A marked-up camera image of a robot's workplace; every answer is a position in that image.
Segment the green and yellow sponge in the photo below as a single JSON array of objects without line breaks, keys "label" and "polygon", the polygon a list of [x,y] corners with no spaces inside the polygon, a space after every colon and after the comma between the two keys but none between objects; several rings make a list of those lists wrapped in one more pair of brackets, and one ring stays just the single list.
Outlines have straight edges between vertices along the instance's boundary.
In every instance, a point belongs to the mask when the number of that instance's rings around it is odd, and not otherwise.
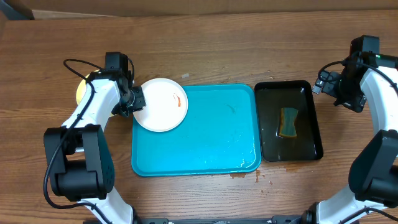
[{"label": "green and yellow sponge", "polygon": [[299,111],[295,108],[281,108],[277,135],[282,138],[296,138],[295,121]]}]

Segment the yellow plate with sauce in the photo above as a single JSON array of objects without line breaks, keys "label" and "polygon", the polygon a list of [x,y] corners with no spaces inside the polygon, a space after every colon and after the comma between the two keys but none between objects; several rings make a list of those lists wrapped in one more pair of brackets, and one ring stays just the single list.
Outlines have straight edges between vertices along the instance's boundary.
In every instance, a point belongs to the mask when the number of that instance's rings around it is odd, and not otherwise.
[{"label": "yellow plate with sauce", "polygon": [[120,93],[115,81],[107,78],[96,78],[90,82],[91,87],[86,81],[82,80],[76,91],[76,102],[78,113],[81,113],[83,107],[90,99],[91,91],[94,91],[92,100],[83,114],[83,119],[91,117],[97,121],[108,119],[114,116],[113,109],[119,103]]}]

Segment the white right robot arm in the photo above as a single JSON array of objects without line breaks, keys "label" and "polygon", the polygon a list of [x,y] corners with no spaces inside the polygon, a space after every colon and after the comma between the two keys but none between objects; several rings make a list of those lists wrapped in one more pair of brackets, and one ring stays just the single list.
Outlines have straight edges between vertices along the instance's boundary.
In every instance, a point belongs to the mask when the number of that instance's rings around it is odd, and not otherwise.
[{"label": "white right robot arm", "polygon": [[344,69],[336,75],[321,68],[317,84],[321,91],[330,84],[339,105],[367,100],[374,137],[352,163],[348,185],[294,223],[356,223],[370,213],[397,220],[385,212],[397,207],[397,57],[354,50],[340,64]]}]

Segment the white plate with red stain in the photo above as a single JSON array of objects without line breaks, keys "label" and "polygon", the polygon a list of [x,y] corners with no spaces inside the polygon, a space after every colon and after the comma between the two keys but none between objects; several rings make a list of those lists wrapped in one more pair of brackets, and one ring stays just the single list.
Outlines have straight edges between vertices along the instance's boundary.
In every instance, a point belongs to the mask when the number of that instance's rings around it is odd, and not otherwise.
[{"label": "white plate with red stain", "polygon": [[133,112],[136,121],[153,132],[166,132],[176,128],[188,111],[185,90],[175,81],[155,78],[142,84],[146,105]]}]

